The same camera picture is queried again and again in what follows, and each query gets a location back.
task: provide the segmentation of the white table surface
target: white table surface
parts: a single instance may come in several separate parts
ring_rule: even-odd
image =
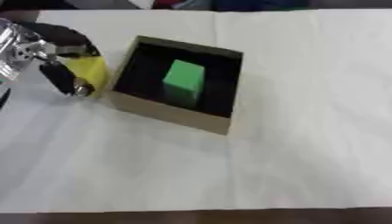
[[[56,93],[0,114],[0,210],[392,206],[392,11],[48,11],[110,70],[136,35],[245,52],[228,136]]]

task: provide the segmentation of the green cube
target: green cube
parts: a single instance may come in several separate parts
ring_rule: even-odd
[[[175,60],[164,78],[164,97],[179,106],[195,107],[204,85],[204,67]]]

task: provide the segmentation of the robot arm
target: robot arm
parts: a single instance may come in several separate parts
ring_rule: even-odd
[[[41,73],[64,95],[87,96],[92,85],[77,78],[58,56],[99,56],[98,49],[83,34],[65,26],[16,22],[0,18],[0,87],[14,81],[33,60],[40,60]],[[0,95],[0,108],[10,91]]]

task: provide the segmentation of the white paper sheet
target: white paper sheet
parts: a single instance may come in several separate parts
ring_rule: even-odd
[[[390,12],[43,13],[110,69],[138,34],[244,51],[233,124],[219,136],[67,99],[32,67],[0,114],[0,210],[392,206]]]

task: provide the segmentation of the cardboard box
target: cardboard box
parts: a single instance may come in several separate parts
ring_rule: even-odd
[[[203,92],[195,108],[165,100],[162,80],[174,60],[205,68]],[[108,86],[117,109],[226,135],[242,66],[242,53],[139,36]]]

